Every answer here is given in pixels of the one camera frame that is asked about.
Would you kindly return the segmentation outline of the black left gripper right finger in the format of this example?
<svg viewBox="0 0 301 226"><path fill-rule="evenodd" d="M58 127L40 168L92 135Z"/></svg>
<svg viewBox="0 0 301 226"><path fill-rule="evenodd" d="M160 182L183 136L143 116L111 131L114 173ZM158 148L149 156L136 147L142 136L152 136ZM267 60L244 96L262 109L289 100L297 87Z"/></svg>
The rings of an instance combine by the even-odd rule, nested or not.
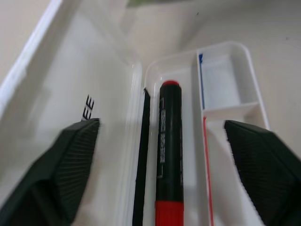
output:
<svg viewBox="0 0 301 226"><path fill-rule="evenodd" d="M301 160L273 132L226 120L240 180L265 226L301 226Z"/></svg>

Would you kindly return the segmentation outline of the black marker with red cap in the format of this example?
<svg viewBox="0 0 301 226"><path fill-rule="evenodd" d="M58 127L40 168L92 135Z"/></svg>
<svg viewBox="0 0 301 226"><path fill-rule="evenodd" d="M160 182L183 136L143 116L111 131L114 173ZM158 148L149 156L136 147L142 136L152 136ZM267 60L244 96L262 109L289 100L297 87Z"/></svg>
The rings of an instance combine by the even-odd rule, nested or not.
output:
<svg viewBox="0 0 301 226"><path fill-rule="evenodd" d="M155 226L184 226L182 89L173 80L159 90Z"/></svg>

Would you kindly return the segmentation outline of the white plastic pencil case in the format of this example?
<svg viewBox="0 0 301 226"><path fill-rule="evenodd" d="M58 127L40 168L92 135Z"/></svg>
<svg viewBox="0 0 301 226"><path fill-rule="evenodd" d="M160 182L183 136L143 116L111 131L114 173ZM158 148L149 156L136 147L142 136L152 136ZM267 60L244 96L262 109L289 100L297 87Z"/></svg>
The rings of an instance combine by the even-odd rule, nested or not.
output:
<svg viewBox="0 0 301 226"><path fill-rule="evenodd" d="M50 0L0 84L0 222L32 164L69 125L99 118L77 226L132 226L142 119L147 132L142 226L155 226L158 95L182 88L184 226L264 226L244 190L226 120L268 128L248 49L224 42L141 59L99 0Z"/></svg>

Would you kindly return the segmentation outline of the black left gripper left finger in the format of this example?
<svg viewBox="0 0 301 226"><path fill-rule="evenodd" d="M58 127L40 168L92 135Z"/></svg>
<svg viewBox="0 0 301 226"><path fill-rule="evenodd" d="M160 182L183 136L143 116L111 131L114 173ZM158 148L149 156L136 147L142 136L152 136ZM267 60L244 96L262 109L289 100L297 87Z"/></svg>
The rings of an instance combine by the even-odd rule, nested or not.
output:
<svg viewBox="0 0 301 226"><path fill-rule="evenodd" d="M0 209L0 226L71 226L85 192L101 121L64 128Z"/></svg>

